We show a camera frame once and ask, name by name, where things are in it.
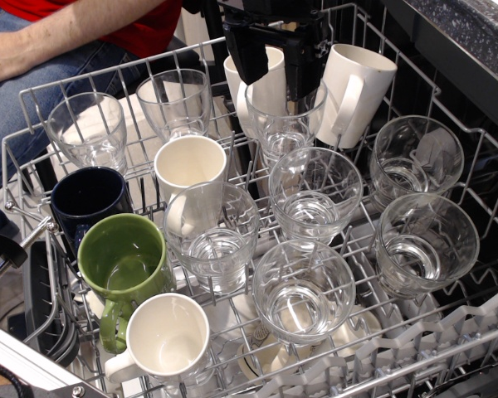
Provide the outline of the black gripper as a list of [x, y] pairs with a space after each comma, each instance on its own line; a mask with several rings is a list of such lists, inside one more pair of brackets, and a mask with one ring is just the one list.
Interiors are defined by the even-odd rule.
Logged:
[[265, 45], [282, 47], [292, 100], [320, 84], [330, 29], [315, 1], [224, 1], [223, 30], [237, 72], [251, 85], [268, 72]]

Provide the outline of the person's bare forearm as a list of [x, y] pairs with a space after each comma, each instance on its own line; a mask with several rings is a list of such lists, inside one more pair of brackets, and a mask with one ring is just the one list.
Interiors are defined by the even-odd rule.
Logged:
[[136, 22], [160, 1], [75, 1], [15, 33], [27, 69]]

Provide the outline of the person's hand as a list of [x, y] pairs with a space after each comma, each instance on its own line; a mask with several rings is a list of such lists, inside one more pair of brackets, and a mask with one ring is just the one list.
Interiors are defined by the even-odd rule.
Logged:
[[16, 32], [0, 32], [0, 82], [24, 72], [20, 44]]

